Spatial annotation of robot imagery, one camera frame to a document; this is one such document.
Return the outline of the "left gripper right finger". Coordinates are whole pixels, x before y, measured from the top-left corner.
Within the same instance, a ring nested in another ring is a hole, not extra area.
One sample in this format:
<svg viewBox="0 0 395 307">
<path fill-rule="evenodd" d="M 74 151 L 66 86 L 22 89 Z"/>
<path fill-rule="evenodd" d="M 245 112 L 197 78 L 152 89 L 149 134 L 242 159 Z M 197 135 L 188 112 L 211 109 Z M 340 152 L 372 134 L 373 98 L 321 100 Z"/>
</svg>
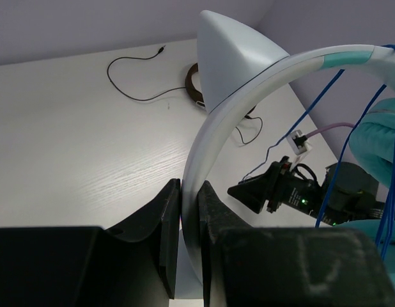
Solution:
<svg viewBox="0 0 395 307">
<path fill-rule="evenodd" d="M 209 182 L 197 203 L 205 306 L 395 306 L 395 238 L 382 260 L 371 223 L 255 228 Z"/>
</svg>

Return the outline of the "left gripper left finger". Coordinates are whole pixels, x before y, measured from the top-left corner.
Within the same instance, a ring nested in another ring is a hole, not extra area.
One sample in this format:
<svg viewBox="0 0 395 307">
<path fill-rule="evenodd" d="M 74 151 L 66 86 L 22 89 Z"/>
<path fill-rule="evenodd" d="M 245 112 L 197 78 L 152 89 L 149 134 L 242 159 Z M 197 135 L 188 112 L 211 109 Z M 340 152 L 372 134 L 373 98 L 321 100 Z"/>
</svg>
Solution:
<svg viewBox="0 0 395 307">
<path fill-rule="evenodd" d="M 118 224 L 0 228 L 0 306 L 168 306 L 181 187 L 171 179 Z"/>
</svg>

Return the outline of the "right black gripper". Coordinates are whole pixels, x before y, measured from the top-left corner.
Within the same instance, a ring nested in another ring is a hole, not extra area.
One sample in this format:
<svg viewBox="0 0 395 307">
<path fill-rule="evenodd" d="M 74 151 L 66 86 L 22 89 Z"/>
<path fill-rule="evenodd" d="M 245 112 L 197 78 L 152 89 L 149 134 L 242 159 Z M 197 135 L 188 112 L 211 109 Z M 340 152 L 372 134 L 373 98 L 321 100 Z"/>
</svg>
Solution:
<svg viewBox="0 0 395 307">
<path fill-rule="evenodd" d="M 267 202 L 267 211 L 275 212 L 285 204 L 317 218 L 330 184 L 333 185 L 321 219 L 326 224 L 354 220 L 379 219 L 380 202 L 376 201 L 378 182 L 360 166 L 350 162 L 325 168 L 322 184 L 304 163 L 293 169 L 288 157 L 273 162 L 261 175 L 229 187 L 227 193 L 248 209 L 259 214 Z"/>
</svg>

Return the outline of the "teal cat-ear headphones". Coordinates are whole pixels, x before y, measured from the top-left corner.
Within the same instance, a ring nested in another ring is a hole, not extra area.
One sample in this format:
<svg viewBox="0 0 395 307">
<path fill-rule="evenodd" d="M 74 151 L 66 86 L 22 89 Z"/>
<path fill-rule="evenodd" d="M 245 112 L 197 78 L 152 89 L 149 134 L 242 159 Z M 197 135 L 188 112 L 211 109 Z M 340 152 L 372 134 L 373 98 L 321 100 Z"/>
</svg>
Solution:
<svg viewBox="0 0 395 307">
<path fill-rule="evenodd" d="M 182 180 L 182 227 L 192 266 L 203 282 L 198 193 L 207 182 L 219 152 L 232 130 L 264 98 L 311 72 L 336 68 L 364 69 L 395 92 L 395 45 L 338 45 L 289 55 L 252 28 L 218 13 L 203 11 L 197 34 L 198 69 L 208 117 L 190 150 Z M 373 225 L 371 234 L 382 260 L 395 238 L 395 97 L 375 95 L 344 147 L 359 166 L 378 182 L 380 218 L 342 224 L 321 221 L 333 185 L 330 184 L 314 227 Z"/>
</svg>

